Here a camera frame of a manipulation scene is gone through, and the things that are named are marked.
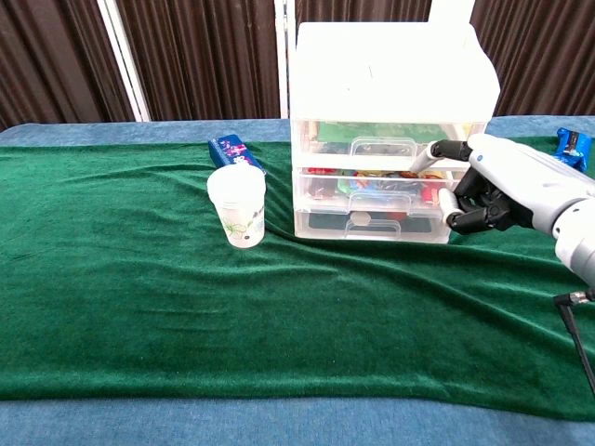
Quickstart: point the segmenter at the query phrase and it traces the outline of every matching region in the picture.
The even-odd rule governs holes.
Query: white pole
[[[293,78],[292,63],[296,56],[296,0],[287,2],[287,69],[289,74],[289,91],[291,92],[291,79]],[[289,95],[289,115],[291,115],[291,94]]]
[[[137,122],[149,122],[151,117],[140,86],[137,67],[132,59],[132,52],[124,31],[118,5],[116,5],[115,0],[97,0],[97,4],[112,44],[113,55],[118,64],[135,120]]]
[[[275,0],[275,32],[277,34],[277,69],[279,73],[279,110],[281,117],[289,116],[287,96],[287,35],[285,1]]]
[[[469,23],[475,0],[432,0],[428,21]]]

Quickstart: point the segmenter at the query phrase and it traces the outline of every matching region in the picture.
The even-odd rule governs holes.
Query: black cable
[[[585,351],[583,343],[580,340],[580,334],[578,332],[578,327],[576,326],[575,322],[575,315],[573,314],[571,308],[566,305],[558,306],[558,311],[562,316],[564,325],[566,325],[566,330],[568,330],[568,333],[570,333],[570,336],[573,338],[573,341],[575,342],[576,353],[578,353],[578,357],[580,358],[580,361],[583,364],[583,370],[585,370],[588,385],[591,387],[593,397],[595,397],[595,375],[593,374],[591,365],[588,362],[587,352]]]
[[[580,340],[580,333],[578,332],[578,327],[576,326],[575,315],[572,311],[572,306],[577,304],[584,304],[587,302],[595,301],[595,289],[589,289],[586,292],[575,292],[575,293],[568,293],[566,295],[557,295],[554,297],[554,305],[560,312],[560,316],[562,316],[562,320],[564,325],[566,326],[566,330],[570,333],[570,336],[573,338],[573,342],[575,343],[576,353],[578,353],[578,357],[580,358],[581,363],[583,364],[583,370],[585,371],[585,375],[587,376],[588,385],[591,388],[591,393],[593,397],[595,397],[595,374],[593,374],[593,369],[591,369],[591,365],[588,362],[587,352],[583,347],[583,343]]]

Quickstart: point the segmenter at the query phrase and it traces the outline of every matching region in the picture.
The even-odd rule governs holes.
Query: plastic drawer organizer
[[[447,243],[438,190],[468,165],[408,169],[492,116],[496,73],[470,25],[304,23],[291,75],[296,235]]]

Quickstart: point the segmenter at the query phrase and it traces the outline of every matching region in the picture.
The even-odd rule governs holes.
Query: red object
[[[333,175],[337,172],[336,169],[325,169],[322,167],[308,167],[306,172],[314,175]]]
[[[442,179],[437,175],[424,175],[423,178],[426,179]],[[424,183],[424,186],[421,190],[421,201],[427,204],[438,204],[438,190],[440,190],[441,185],[436,183]]]
[[[405,220],[407,218],[406,212],[387,212],[387,217],[393,220]]]
[[[418,178],[417,174],[413,172],[399,172],[401,178]]]

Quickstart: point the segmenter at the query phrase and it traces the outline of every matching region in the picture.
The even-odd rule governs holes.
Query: blue tablecloth
[[[595,136],[595,117],[506,116],[487,132]],[[286,120],[19,125],[0,145],[195,142],[237,133],[289,140]],[[45,400],[0,402],[2,444],[461,444],[590,445],[595,423],[406,399]]]

